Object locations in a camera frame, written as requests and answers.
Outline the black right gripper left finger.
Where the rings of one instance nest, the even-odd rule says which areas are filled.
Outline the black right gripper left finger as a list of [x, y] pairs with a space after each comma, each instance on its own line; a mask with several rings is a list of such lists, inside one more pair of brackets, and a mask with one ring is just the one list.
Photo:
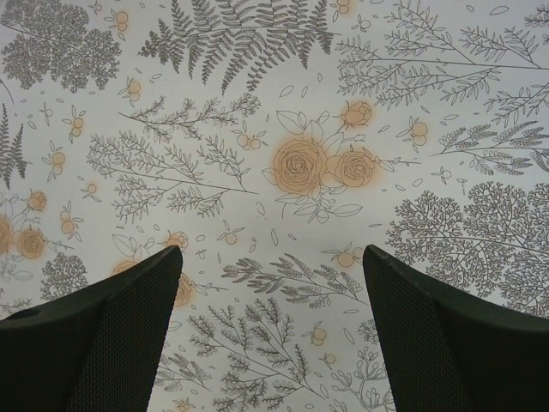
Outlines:
[[2, 320], [1, 409], [147, 410], [182, 267], [168, 246]]

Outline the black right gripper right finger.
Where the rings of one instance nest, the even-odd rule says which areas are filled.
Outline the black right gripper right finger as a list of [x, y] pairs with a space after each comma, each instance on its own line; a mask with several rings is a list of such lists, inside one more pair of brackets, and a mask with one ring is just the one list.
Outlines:
[[548, 321], [429, 277], [377, 246], [364, 274], [398, 411], [546, 411]]

